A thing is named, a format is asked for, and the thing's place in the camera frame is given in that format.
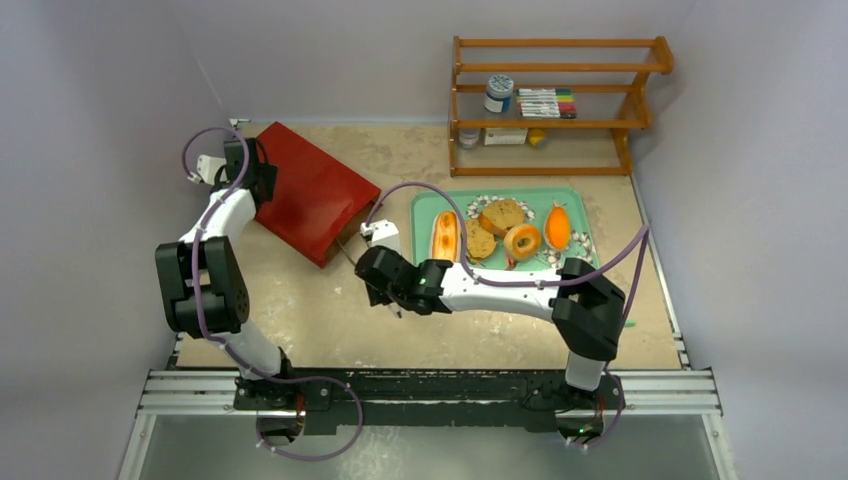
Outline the red paper bag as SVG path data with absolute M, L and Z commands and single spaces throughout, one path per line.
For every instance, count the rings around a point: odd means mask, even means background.
M 279 122 L 257 137 L 277 168 L 273 198 L 255 220 L 319 268 L 339 252 L 376 204 L 381 189 Z

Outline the long glazed fake bread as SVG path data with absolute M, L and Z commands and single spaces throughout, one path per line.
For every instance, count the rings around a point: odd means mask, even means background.
M 457 262 L 460 254 L 460 226 L 454 211 L 440 212 L 434 219 L 431 231 L 429 257 L 435 260 Z

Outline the round brown fake bread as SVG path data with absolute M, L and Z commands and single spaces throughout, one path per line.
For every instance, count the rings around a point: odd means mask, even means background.
M 476 218 L 465 220 L 467 233 L 467 258 L 472 263 L 480 263 L 490 257 L 497 248 L 495 236 L 484 229 Z

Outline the brown crusty fake bread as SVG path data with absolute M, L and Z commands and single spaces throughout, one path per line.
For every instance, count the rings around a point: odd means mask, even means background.
M 522 224 L 526 214 L 521 205 L 512 199 L 501 199 L 488 204 L 477 219 L 480 226 L 496 237 L 505 237 L 510 229 Z

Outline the round pale fake bun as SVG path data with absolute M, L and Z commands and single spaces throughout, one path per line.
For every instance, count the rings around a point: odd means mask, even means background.
M 540 231 L 531 224 L 521 223 L 509 229 L 503 238 L 507 258 L 512 262 L 527 260 L 541 247 Z

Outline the orange fake bread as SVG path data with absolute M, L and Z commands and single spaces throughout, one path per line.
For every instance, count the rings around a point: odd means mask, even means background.
M 543 226 L 543 238 L 549 248 L 565 250 L 571 239 L 571 221 L 564 206 L 553 202 Z

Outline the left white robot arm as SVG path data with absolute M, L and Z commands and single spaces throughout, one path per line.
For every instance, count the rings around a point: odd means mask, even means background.
M 261 381 L 264 401 L 284 409 L 297 399 L 298 382 L 285 352 L 250 319 L 250 296 L 234 251 L 245 227 L 272 200 L 277 169 L 256 138 L 236 136 L 224 147 L 224 156 L 200 156 L 188 172 L 190 181 L 211 187 L 197 222 L 155 250 L 166 322 L 176 333 L 217 347 L 242 379 Z

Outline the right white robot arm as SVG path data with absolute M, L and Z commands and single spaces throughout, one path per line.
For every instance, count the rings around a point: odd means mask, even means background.
M 395 304 L 422 316 L 500 312 L 553 324 L 569 349 L 561 392 L 576 407 L 599 396 L 604 368 L 618 354 L 626 295 L 584 260 L 569 258 L 559 269 L 493 271 L 485 280 L 482 269 L 434 259 L 414 265 L 395 250 L 373 246 L 354 272 L 371 305 Z

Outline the green floral tray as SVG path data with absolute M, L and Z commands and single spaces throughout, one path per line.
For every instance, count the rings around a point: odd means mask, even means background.
M 569 217 L 571 233 L 569 245 L 562 251 L 552 250 L 546 243 L 536 255 L 517 264 L 518 271 L 539 271 L 563 265 L 566 258 L 585 260 L 594 267 L 600 266 L 589 221 L 580 195 L 569 187 L 547 188 L 483 188 L 449 190 L 447 194 L 460 207 L 466 219 L 474 218 L 488 204 L 511 199 L 525 212 L 527 223 L 538 229 L 554 204 L 563 207 Z M 449 204 L 442 196 L 432 191 L 417 194 L 410 205 L 410 260 L 417 264 L 430 256 L 430 241 L 433 224 L 438 214 L 447 210 Z

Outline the small grey jar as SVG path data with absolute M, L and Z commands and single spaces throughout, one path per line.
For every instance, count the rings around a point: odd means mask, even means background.
M 457 139 L 459 146 L 463 149 L 474 148 L 480 140 L 481 130 L 479 128 L 459 129 Z

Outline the yellow small object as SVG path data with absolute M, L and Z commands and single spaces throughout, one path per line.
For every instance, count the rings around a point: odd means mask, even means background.
M 548 137 L 544 130 L 534 128 L 528 130 L 526 140 L 533 148 L 540 149 L 546 145 Z

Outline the white jar blue lid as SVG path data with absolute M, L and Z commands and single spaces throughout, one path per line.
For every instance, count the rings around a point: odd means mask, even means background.
M 495 114 L 505 113 L 509 109 L 514 89 L 511 77 L 505 74 L 492 75 L 486 83 L 485 109 Z

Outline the coloured marker pen set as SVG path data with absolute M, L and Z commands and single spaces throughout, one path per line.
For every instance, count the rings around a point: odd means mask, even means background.
M 574 94 L 570 88 L 521 88 L 516 100 L 522 117 L 577 118 Z

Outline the wooden shelf rack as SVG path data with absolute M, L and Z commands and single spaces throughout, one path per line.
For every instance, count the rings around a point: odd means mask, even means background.
M 472 61 L 472 50 L 642 50 L 640 61 Z M 669 75 L 675 58 L 663 36 L 654 38 L 463 38 L 452 40 L 450 104 L 448 113 L 449 173 L 459 176 L 628 176 L 634 170 L 629 146 L 633 130 L 653 124 L 647 85 L 651 75 Z M 620 83 L 526 83 L 519 74 L 629 75 Z M 617 113 L 591 118 L 578 109 L 576 95 L 618 95 Z M 615 166 L 503 166 L 463 167 L 458 159 L 464 130 L 606 130 L 618 163 Z

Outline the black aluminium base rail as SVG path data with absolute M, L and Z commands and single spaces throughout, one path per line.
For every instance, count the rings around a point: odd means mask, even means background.
M 139 409 L 156 415 L 241 415 L 275 428 L 333 435 L 341 426 L 516 427 L 596 438 L 626 415 L 722 411 L 708 371 L 627 370 L 594 393 L 561 370 L 307 369 L 312 381 L 249 382 L 236 371 L 152 372 Z

